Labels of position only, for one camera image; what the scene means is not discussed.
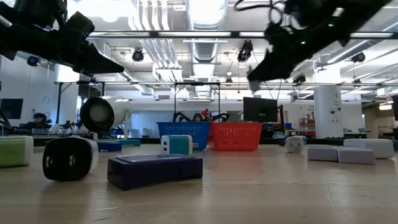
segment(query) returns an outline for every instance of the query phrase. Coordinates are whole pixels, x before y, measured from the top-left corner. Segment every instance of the blue box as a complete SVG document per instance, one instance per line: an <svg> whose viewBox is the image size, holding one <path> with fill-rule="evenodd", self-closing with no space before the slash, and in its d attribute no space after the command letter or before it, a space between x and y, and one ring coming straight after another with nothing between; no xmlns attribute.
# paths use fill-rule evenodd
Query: blue box
<svg viewBox="0 0 398 224"><path fill-rule="evenodd" d="M141 141L138 139L116 140L116 142L122 144L123 146L140 146L141 145Z"/></svg>
<svg viewBox="0 0 398 224"><path fill-rule="evenodd" d="M97 141L98 150L101 152L120 152L122 144L115 141Z"/></svg>
<svg viewBox="0 0 398 224"><path fill-rule="evenodd" d="M121 190L161 182L201 179L203 159L180 154L118 156L108 159L108 181Z"/></svg>

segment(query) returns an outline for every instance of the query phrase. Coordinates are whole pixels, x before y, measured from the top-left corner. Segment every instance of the gray block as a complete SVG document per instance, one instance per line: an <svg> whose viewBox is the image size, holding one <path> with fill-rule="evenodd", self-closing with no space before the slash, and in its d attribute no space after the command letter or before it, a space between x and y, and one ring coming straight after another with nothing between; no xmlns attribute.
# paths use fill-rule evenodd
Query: gray block
<svg viewBox="0 0 398 224"><path fill-rule="evenodd" d="M360 147L339 148L338 160L340 163L348 163L348 164L374 165L376 163L373 150L360 148Z"/></svg>
<svg viewBox="0 0 398 224"><path fill-rule="evenodd" d="M307 157L308 160L337 162L337 148L333 146L308 146Z"/></svg>

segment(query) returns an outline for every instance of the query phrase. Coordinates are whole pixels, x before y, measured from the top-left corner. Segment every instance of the red basket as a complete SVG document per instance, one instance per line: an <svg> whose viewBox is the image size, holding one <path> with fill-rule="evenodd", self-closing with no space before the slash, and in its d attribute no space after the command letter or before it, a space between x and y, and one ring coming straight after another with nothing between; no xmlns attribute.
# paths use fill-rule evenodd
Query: red basket
<svg viewBox="0 0 398 224"><path fill-rule="evenodd" d="M254 151L261 129L262 123L212 123L209 140L216 151Z"/></svg>

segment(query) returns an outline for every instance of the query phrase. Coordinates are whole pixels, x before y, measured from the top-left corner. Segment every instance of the plastic basket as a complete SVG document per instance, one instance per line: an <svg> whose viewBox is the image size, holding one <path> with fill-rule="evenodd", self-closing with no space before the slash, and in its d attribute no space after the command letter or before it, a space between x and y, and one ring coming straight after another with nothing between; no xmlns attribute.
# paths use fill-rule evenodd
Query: plastic basket
<svg viewBox="0 0 398 224"><path fill-rule="evenodd" d="M209 122L158 122L160 138L165 135L190 135L193 150L201 151L207 147Z"/></svg>
<svg viewBox="0 0 398 224"><path fill-rule="evenodd" d="M259 147L262 123L212 123L216 151L254 151Z"/></svg>

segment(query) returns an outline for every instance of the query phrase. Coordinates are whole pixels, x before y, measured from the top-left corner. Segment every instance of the navy blue box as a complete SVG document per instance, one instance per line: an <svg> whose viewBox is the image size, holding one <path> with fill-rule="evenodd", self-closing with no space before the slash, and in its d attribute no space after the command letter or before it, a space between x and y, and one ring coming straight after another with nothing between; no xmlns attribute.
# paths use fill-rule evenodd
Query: navy blue box
<svg viewBox="0 0 398 224"><path fill-rule="evenodd" d="M200 157L165 154L108 159L108 181L121 190L202 177L203 159Z"/></svg>

